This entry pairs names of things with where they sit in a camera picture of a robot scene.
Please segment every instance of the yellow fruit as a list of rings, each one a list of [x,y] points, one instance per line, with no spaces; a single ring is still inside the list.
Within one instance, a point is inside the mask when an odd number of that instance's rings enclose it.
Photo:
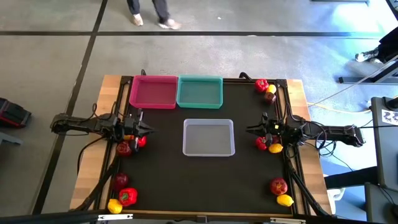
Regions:
[[[275,85],[272,85],[272,84],[269,85],[266,92],[267,92],[267,93],[273,93],[273,94],[275,94],[275,92],[276,92],[276,86],[275,86]]]
[[[112,214],[119,214],[122,212],[123,206],[117,199],[110,199],[108,202],[108,210]]]
[[[276,144],[272,144],[271,146],[269,146],[268,150],[271,153],[280,153],[280,152],[282,152],[283,148],[284,147],[281,144],[276,143]]]
[[[278,202],[279,205],[290,207],[294,201],[291,196],[289,195],[280,195],[276,198],[276,202]]]

